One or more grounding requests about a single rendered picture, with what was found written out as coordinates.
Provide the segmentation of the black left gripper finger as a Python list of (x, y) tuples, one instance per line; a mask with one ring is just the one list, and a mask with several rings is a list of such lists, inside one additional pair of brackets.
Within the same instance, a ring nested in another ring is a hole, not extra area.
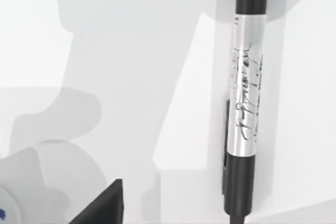
[(68, 224), (123, 224), (123, 180), (116, 179)]

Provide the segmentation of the white bottle with blue print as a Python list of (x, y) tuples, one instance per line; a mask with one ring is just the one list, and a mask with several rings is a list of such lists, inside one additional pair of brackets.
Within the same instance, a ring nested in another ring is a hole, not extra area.
[(0, 159), (0, 224), (40, 224), (47, 195), (34, 148)]

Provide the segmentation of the black and silver marker pen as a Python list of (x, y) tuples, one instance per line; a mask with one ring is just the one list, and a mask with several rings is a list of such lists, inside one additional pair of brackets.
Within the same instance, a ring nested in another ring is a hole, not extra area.
[(236, 0), (230, 58), (222, 193), (229, 224), (253, 208), (267, 0)]

